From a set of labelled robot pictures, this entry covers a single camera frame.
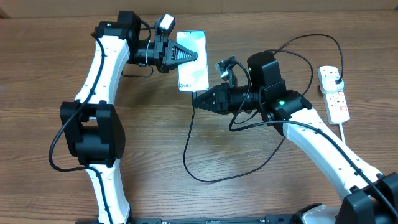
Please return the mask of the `Galaxy smartphone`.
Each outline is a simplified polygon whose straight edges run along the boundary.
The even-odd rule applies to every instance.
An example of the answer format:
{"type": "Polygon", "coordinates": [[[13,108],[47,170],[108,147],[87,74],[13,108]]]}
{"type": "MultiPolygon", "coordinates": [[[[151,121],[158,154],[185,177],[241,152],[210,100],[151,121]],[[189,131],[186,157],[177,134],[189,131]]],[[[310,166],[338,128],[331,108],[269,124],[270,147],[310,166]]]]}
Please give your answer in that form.
{"type": "Polygon", "coordinates": [[[203,30],[177,32],[177,43],[192,52],[196,60],[178,66],[178,89],[181,92],[205,91],[209,89],[206,34],[203,30]]]}

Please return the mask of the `white power strip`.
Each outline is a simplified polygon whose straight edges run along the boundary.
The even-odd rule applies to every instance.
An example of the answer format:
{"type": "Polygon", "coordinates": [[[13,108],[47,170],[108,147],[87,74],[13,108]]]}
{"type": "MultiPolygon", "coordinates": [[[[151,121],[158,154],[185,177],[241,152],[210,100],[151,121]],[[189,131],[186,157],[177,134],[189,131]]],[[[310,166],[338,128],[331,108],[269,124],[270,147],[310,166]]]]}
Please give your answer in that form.
{"type": "MultiPolygon", "coordinates": [[[[340,78],[339,71],[336,67],[325,65],[318,69],[319,82],[321,77],[337,77],[340,78]]],[[[331,94],[323,94],[325,102],[326,115],[330,124],[342,124],[350,120],[348,106],[343,90],[331,94]]]]}

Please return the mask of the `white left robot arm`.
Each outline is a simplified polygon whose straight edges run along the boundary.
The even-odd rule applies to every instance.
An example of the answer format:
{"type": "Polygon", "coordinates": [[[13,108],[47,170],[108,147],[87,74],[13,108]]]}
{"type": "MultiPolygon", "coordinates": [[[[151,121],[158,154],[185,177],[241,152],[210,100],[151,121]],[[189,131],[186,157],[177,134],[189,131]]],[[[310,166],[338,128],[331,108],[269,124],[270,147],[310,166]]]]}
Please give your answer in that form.
{"type": "Polygon", "coordinates": [[[95,223],[132,223],[131,206],[124,194],[121,158],[126,135],[114,106],[116,92],[127,64],[168,73],[196,61],[198,54],[169,39],[175,18],[163,15],[150,26],[133,11],[120,11],[115,22],[95,27],[95,54],[87,78],[72,102],[60,107],[62,127],[49,149],[50,165],[57,171],[53,152],[65,136],[70,154],[85,170],[98,203],[95,223]]]}

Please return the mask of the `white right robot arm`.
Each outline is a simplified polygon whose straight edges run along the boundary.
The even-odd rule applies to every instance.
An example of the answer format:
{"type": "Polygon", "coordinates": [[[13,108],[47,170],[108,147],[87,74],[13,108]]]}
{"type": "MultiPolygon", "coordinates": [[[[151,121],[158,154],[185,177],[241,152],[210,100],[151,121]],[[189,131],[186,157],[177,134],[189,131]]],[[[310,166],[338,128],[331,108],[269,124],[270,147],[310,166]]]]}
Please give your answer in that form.
{"type": "Polygon", "coordinates": [[[287,218],[289,223],[397,223],[397,173],[383,175],[357,156],[319,117],[299,92],[288,90],[274,53],[250,56],[244,72],[248,85],[237,87],[231,68],[234,58],[218,64],[226,83],[193,99],[193,107],[238,115],[258,110],[263,125],[273,126],[296,144],[323,172],[336,190],[340,207],[321,203],[287,218]]]}

